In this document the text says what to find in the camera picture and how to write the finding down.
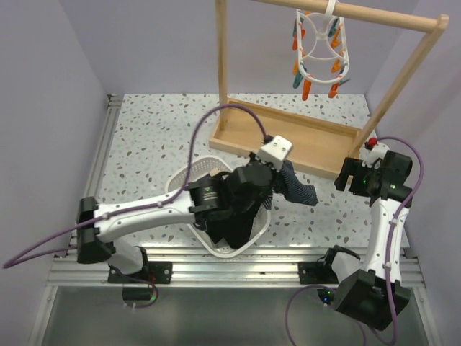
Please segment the navy striped underwear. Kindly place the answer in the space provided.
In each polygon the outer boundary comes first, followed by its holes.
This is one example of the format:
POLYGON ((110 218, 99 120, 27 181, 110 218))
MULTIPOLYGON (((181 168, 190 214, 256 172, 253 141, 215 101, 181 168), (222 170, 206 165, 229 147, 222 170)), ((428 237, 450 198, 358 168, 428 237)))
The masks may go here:
POLYGON ((292 162, 285 160, 279 172, 275 172, 272 191, 262 203, 266 210, 272 208, 273 194, 281 194, 290 203, 316 206, 318 196, 313 185, 303 184, 296 176, 292 162))

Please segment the black underwear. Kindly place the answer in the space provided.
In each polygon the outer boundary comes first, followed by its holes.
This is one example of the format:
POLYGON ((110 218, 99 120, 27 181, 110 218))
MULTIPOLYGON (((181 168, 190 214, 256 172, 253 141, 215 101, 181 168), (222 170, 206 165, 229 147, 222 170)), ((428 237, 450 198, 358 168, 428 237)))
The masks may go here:
POLYGON ((253 205, 247 211, 228 220, 208 221, 206 234, 214 244, 224 239, 231 249, 240 249, 250 239, 254 219, 260 206, 260 204, 253 205))

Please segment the navy underwear with beige band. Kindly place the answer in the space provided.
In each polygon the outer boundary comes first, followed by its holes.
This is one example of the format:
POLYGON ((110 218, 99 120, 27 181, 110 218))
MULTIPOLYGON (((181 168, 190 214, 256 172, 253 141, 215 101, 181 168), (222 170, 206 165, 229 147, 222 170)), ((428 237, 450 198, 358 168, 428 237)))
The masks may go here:
MULTIPOLYGON (((221 171, 218 168, 214 168, 210 172, 208 172, 206 175, 203 175, 202 177, 200 177, 198 179, 198 181, 202 181, 205 178, 211 178, 211 177, 221 178, 221 177, 227 176, 229 174, 230 174, 230 172, 228 172, 228 171, 221 171)), ((206 224, 205 224, 204 221, 196 222, 194 225, 200 231, 205 231, 206 230, 206 224)))

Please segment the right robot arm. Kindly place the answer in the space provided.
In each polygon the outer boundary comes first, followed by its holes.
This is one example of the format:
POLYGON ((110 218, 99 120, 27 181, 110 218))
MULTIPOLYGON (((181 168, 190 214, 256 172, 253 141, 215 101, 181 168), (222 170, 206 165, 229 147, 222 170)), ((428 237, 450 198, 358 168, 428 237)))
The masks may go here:
POLYGON ((336 178, 337 190, 369 198, 371 232, 365 257, 334 246, 321 265, 324 280, 339 282, 333 308, 378 331, 385 330, 410 301, 401 285, 400 246, 412 203, 405 185, 411 157, 378 145, 361 159, 347 158, 336 178))

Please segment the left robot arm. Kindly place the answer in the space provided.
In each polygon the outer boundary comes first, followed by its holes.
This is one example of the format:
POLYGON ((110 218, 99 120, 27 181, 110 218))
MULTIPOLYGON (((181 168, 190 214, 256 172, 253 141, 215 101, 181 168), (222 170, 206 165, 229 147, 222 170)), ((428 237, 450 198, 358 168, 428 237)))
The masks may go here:
POLYGON ((146 200, 121 205, 81 200, 77 229, 77 262, 106 262, 134 283, 150 273, 146 252, 122 238, 138 231, 173 224, 203 227, 213 242, 231 249, 248 247, 254 219, 272 191, 274 171, 249 163, 146 200))

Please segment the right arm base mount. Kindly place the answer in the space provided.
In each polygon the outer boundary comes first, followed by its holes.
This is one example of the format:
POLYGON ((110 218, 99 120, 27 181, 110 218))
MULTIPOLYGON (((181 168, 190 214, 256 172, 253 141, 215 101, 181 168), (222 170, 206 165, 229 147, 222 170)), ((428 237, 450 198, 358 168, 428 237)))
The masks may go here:
MULTIPOLYGON (((338 284, 338 278, 331 269, 323 265, 323 260, 314 262, 299 262, 297 273, 301 285, 327 286, 338 284)), ((332 288, 317 288, 317 294, 322 303, 331 305, 335 298, 332 288)))

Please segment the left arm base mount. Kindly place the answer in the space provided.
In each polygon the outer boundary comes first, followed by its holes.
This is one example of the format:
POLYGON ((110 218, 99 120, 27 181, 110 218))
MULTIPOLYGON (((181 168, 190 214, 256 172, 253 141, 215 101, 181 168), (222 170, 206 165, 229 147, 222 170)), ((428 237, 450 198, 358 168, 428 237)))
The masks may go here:
POLYGON ((126 306, 132 310, 145 309, 157 302, 157 285, 169 285, 172 273, 172 262, 149 262, 140 272, 129 275, 110 266, 107 282, 122 285, 122 299, 126 306))

